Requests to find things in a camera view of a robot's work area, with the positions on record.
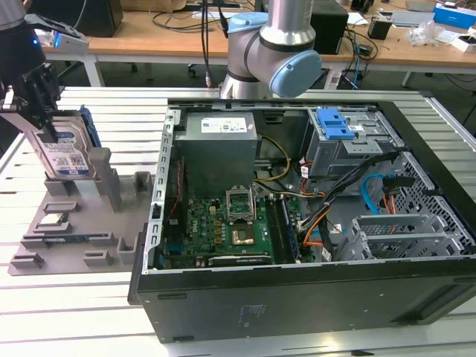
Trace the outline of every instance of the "blue cable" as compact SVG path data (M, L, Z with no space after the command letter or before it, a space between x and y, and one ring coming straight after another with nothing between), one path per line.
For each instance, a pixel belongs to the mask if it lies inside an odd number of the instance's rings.
M364 182L362 182L362 187L361 187L362 197L364 197L365 203L367 204L367 206L369 206L369 209L372 211L373 214L380 214L379 209L377 207L375 207L375 205L373 204L372 200L369 197L369 193L367 192L367 181L369 181L369 179L371 179L373 177L376 177L376 178L379 178L379 179L384 178L384 176L381 173L374 173L372 175L367 176L365 178Z
M356 44L357 47L357 64L356 64L356 78L354 79L353 87L352 90L355 90L357 88L357 79L358 79L358 67L360 65L360 47L358 44Z

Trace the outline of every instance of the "yellow wire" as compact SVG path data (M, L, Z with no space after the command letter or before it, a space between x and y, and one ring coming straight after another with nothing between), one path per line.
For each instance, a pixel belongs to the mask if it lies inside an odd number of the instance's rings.
M284 176L286 176L288 174L288 171L291 168L291 159L288 156L288 153L276 141L271 139L269 136L262 135L262 137L265 138L265 139L268 139L270 142L272 142L274 145L276 145L276 147L279 148L279 150L285 155L285 157L286 157L286 168L285 168L283 173L281 173L277 176L272 176L272 177L262 178L262 179L261 178L256 178L253 181L255 181L255 182L269 182L269 181L279 180L279 179L283 178Z

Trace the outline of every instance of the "sticker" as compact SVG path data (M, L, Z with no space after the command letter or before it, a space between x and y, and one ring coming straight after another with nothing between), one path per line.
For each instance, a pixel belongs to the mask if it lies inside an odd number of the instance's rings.
M305 166L300 167L300 175L305 179L309 178L309 168Z
M364 127L362 125L349 125L349 129L353 132L364 132Z
M247 132L245 118L203 118L202 133Z
M325 249L325 247L322 247L322 257L327 261L330 262L332 259L332 255L330 255L329 251Z
M55 172L63 175L86 175L89 167L81 151L74 147L76 138L72 132L58 132L57 143L42 143L43 152Z
M238 327L249 328L257 325L266 313L267 305L244 305L238 311Z
M329 233L342 233L342 226L340 223L337 225L333 225L334 229L332 229Z

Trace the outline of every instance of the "slotted aluminum surface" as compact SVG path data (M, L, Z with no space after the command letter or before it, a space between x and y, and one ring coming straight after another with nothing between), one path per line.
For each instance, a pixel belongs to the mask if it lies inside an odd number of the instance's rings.
M112 166L120 175L131 175L138 170L155 173L168 97L216 96L216 91L204 89L68 88L59 108L86 105L103 145L112 151ZM311 91L303 97L394 100L471 191L476 156L448 124L451 117L442 109L443 116L438 115L432 100L408 91ZM43 179L30 145L17 139L0 161L0 356L350 356L351 350L377 356L476 354L476 299L424 327L161 345L143 309L127 304L130 273L7 274L7 264L42 201Z

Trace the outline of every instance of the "black box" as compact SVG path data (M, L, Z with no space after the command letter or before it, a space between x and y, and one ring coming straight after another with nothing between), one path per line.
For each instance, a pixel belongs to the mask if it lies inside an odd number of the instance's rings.
M335 0L314 0L311 26L314 49L319 54L338 54L349 14Z
M74 26L83 4L84 0L33 1L28 12ZM113 37L122 18L120 0L89 0L77 30L86 36Z
M386 39L391 25L392 21L373 19L370 23L367 35L369 35L371 39Z

